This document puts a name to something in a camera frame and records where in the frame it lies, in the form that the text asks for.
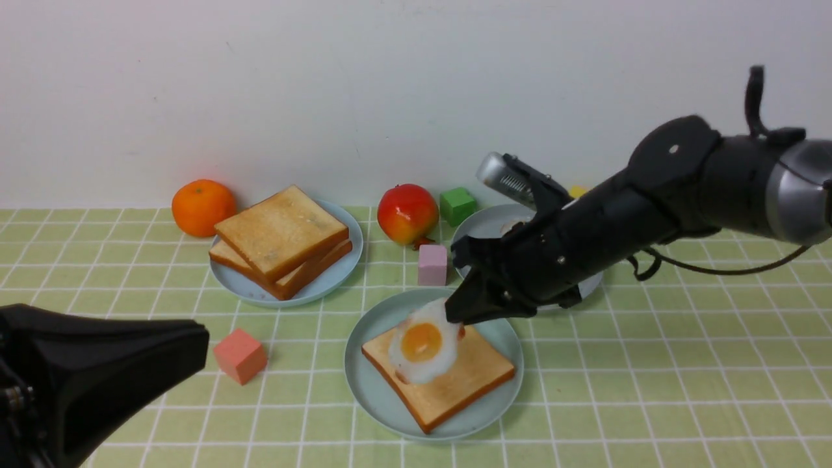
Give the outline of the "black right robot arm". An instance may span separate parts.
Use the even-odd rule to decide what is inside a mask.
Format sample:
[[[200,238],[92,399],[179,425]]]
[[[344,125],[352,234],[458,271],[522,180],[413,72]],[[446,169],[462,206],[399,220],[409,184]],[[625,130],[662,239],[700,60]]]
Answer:
[[[796,245],[769,264],[779,267],[830,238],[830,141],[800,128],[722,136],[700,116],[651,131],[626,168],[579,198],[531,166],[495,154],[519,181],[508,195],[535,211],[500,238],[466,236],[452,243],[452,264],[469,269],[445,304],[449,322],[534,317],[541,306],[579,302],[579,283],[619,261],[683,267],[656,250],[681,238],[722,230]]]

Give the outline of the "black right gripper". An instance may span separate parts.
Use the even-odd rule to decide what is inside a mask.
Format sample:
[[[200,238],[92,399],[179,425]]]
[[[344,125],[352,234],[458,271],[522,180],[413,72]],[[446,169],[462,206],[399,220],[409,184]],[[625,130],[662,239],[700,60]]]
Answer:
[[[467,326],[535,317],[580,281],[676,234],[679,216],[665,198],[681,184],[678,169],[628,166],[505,237],[456,242],[455,260],[471,268],[445,302],[446,320]]]

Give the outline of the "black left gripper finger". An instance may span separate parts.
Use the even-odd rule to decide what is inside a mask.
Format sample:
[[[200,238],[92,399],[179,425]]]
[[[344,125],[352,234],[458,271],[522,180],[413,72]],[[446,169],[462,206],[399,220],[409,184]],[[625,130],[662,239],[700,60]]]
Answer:
[[[2,466],[80,467],[139,411],[205,367],[210,333],[182,320],[1,309]]]

